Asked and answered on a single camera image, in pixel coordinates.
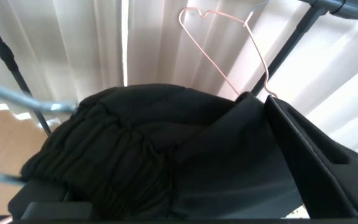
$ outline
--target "black pole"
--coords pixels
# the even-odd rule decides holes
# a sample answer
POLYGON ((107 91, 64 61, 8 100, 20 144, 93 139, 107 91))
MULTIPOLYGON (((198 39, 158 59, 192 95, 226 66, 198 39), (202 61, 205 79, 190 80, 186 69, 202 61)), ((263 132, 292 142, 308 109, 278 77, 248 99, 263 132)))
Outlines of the black pole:
MULTIPOLYGON (((19 66, 17 66, 16 61, 14 59, 14 54, 11 51, 11 49, 4 43, 0 36, 0 58, 5 62, 6 67, 11 71, 13 77, 15 78, 17 84, 19 85, 20 89, 26 93, 32 96, 29 87, 27 86, 26 82, 24 81, 24 78, 22 74, 19 71, 19 66)), ((34 110, 34 114, 40 121, 40 124, 44 128, 47 135, 49 135, 50 128, 48 126, 47 121, 45 120, 44 116, 42 115, 41 111, 34 110)))
MULTIPOLYGON (((296 26, 296 29, 291 34, 290 38, 285 42, 284 46, 281 48, 279 53, 273 59, 273 62, 268 67, 269 79, 274 75, 279 66, 284 62, 286 57, 293 50, 295 45, 307 33, 310 27, 317 21, 318 17, 325 15, 327 13, 326 9, 323 9, 318 6, 310 6, 306 14, 302 17, 301 21, 296 26)), ((262 88, 264 87, 266 73, 262 75, 259 81, 256 83, 251 93, 257 95, 262 88)))

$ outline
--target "copper wire hanger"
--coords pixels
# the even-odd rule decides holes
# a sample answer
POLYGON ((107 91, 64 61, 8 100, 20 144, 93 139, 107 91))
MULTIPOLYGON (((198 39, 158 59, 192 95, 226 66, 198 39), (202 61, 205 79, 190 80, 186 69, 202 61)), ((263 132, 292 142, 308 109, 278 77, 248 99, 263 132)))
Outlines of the copper wire hanger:
POLYGON ((213 13, 213 14, 217 14, 217 15, 221 15, 224 17, 227 17, 229 19, 232 19, 234 21, 240 22, 242 24, 243 27, 245 27, 249 33, 249 37, 252 40, 252 43, 254 44, 256 51, 259 54, 260 60, 262 61, 262 65, 264 66, 265 72, 266 72, 266 76, 265 76, 265 81, 264 81, 264 88, 265 90, 270 93, 271 95, 273 95, 274 97, 278 98, 277 94, 275 92, 273 92, 272 90, 269 90, 269 88, 267 87, 267 81, 269 80, 269 70, 267 68, 267 64, 265 59, 263 58, 262 54, 260 53, 260 50, 258 48, 258 45, 256 44, 255 41, 255 37, 254 34, 252 33, 251 29, 248 26, 248 22, 250 20, 250 18, 252 17, 252 15, 254 14, 255 10, 263 5, 266 5, 269 2, 269 0, 266 0, 265 2, 262 2, 258 5, 256 5, 252 11, 249 13, 247 19, 245 21, 242 21, 241 19, 231 16, 229 14, 226 14, 224 12, 220 12, 220 11, 215 11, 215 10, 208 10, 206 11, 204 14, 201 12, 201 10, 197 7, 186 7, 184 9, 182 9, 179 13, 179 23, 182 26, 183 30, 185 30, 185 32, 189 35, 190 39, 195 43, 195 45, 197 46, 197 48, 199 48, 199 50, 205 55, 205 57, 215 66, 215 68, 219 71, 219 73, 223 76, 223 78, 225 79, 225 81, 227 82, 227 84, 230 85, 230 87, 237 93, 237 95, 240 95, 240 91, 238 91, 234 85, 230 82, 230 80, 227 78, 227 76, 222 72, 222 70, 218 67, 218 65, 216 65, 216 63, 214 62, 214 60, 211 59, 211 57, 208 56, 208 54, 203 50, 203 48, 197 43, 197 41, 194 39, 194 37, 190 34, 190 32, 188 31, 188 29, 185 27, 185 25, 182 22, 182 15, 184 14, 184 12, 186 12, 187 10, 197 10, 198 14, 204 18, 206 17, 206 15, 208 15, 209 13, 213 13))

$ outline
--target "wooden floor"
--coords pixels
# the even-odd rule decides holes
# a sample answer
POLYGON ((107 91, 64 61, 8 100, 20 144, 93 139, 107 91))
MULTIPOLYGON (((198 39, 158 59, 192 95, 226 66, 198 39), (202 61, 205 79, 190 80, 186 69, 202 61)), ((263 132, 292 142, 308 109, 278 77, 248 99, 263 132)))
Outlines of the wooden floor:
MULTIPOLYGON (((39 151, 46 137, 31 119, 21 121, 10 111, 0 111, 0 172, 19 175, 21 166, 39 151)), ((7 203, 18 190, 0 184, 0 215, 8 214, 7 203)))

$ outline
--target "curtain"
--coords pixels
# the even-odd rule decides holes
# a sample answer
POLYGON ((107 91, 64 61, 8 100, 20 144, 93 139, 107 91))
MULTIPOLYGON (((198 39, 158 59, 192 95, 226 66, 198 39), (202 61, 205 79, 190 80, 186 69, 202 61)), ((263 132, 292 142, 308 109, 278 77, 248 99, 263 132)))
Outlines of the curtain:
MULTIPOLYGON (((79 102, 105 88, 144 83, 172 83, 234 100, 236 94, 184 33, 178 15, 195 6, 245 19, 260 2, 0 0, 0 34, 40 100, 79 102)), ((308 8, 297 0, 271 0, 256 10, 249 24, 268 63, 308 8)), ((241 24, 221 16, 201 18, 195 11, 183 20, 235 87, 250 91, 264 70, 241 24)), ((1 60, 0 84, 19 89, 1 60)), ((268 85, 358 152, 358 21, 320 17, 268 85)), ((257 97, 264 101, 266 91, 257 97)))

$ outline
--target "black garment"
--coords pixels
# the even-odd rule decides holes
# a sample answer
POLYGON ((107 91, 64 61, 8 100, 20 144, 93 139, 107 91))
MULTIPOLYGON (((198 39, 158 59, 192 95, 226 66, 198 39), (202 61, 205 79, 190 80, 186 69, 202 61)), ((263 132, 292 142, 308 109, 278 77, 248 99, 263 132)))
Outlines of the black garment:
POLYGON ((301 198, 262 103, 174 85, 80 103, 22 168, 63 183, 104 219, 280 218, 301 198))

